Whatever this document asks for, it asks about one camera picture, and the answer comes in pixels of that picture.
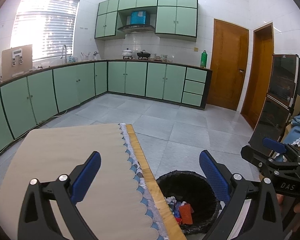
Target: blue box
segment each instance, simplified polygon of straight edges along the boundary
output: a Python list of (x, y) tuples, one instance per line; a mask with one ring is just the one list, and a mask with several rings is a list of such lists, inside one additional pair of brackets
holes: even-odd
[(137, 11), (131, 13), (130, 24), (150, 24), (150, 15), (146, 11)]

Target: green bottle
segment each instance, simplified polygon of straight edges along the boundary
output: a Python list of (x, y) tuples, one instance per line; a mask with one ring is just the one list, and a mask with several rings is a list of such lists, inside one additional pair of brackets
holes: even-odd
[(207, 52), (204, 50), (201, 54), (201, 62), (200, 62), (200, 67), (202, 68), (206, 68), (207, 67), (207, 58), (208, 58), (208, 54)]

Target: window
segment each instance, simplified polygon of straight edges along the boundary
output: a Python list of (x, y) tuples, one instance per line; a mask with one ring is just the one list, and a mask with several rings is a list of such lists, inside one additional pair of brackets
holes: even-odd
[(14, 20), (10, 46), (32, 44), (32, 59), (73, 53), (74, 25), (79, 0), (21, 0)]

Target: trash can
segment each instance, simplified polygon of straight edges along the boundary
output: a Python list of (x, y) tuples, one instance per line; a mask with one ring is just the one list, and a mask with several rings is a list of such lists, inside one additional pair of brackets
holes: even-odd
[(216, 198), (208, 180), (193, 171), (171, 171), (157, 179), (165, 197), (174, 196), (177, 201), (190, 203), (192, 225), (180, 225), (185, 235), (207, 233), (216, 221), (220, 201)]

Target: white pot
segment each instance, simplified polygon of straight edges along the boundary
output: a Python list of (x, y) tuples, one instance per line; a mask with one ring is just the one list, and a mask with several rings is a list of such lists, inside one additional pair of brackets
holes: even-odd
[(132, 57), (132, 50), (130, 49), (125, 49), (122, 51), (122, 56), (124, 57)]

